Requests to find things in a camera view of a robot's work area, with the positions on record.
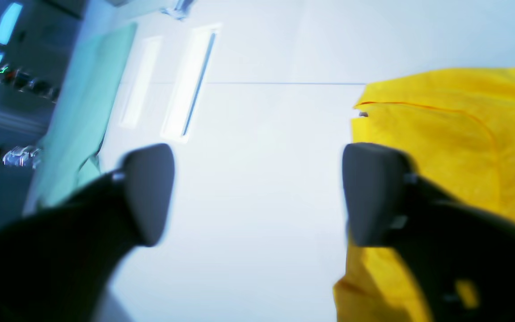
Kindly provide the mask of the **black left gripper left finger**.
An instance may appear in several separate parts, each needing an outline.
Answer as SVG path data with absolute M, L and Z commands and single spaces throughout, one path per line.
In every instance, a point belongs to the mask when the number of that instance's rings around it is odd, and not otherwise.
M 174 155 L 125 155 L 57 206 L 0 229 L 0 322 L 90 322 L 120 261 L 165 232 Z

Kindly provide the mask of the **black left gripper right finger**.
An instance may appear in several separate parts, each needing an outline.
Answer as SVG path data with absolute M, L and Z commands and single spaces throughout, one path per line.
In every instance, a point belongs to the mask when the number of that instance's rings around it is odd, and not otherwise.
M 342 185 L 354 243 L 394 249 L 433 320 L 515 322 L 515 223 L 464 204 L 384 145 L 346 145 Z

